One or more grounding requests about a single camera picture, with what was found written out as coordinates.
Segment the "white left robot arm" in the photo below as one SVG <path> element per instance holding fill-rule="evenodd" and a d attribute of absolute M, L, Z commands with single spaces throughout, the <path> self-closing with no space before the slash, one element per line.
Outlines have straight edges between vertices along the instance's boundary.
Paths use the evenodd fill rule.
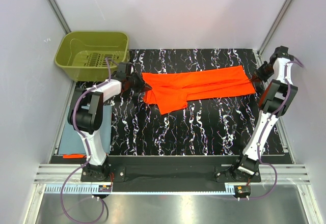
<path fill-rule="evenodd" d="M 74 90 L 67 121 L 77 132 L 86 151 L 86 163 L 81 166 L 83 174 L 92 179 L 105 181 L 113 175 L 100 137 L 104 103 L 130 89 L 142 93 L 152 90 L 152 87 L 135 71 L 133 64 L 119 63 L 117 71 L 110 72 L 102 83 Z"/>

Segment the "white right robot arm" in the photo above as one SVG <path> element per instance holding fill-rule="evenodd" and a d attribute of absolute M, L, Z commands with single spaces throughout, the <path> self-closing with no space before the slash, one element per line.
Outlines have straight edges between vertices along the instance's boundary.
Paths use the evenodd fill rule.
<path fill-rule="evenodd" d="M 291 68 L 293 64 L 301 67 L 303 64 L 289 54 L 288 50 L 286 46 L 276 47 L 269 61 L 265 61 L 251 78 L 252 82 L 267 82 L 274 76 L 258 103 L 259 118 L 253 135 L 235 165 L 229 170 L 235 181 L 244 182 L 258 173 L 268 136 L 278 119 L 287 112 L 298 92 L 298 87 L 292 82 Z"/>

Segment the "orange t shirt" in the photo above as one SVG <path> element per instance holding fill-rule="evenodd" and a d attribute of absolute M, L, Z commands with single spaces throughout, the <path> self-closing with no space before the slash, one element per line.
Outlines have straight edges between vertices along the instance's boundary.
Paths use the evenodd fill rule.
<path fill-rule="evenodd" d="M 156 104 L 161 115 L 184 109 L 193 100 L 255 93 L 242 66 L 171 74 L 143 73 L 142 76 L 152 87 L 145 93 L 143 101 Z"/>

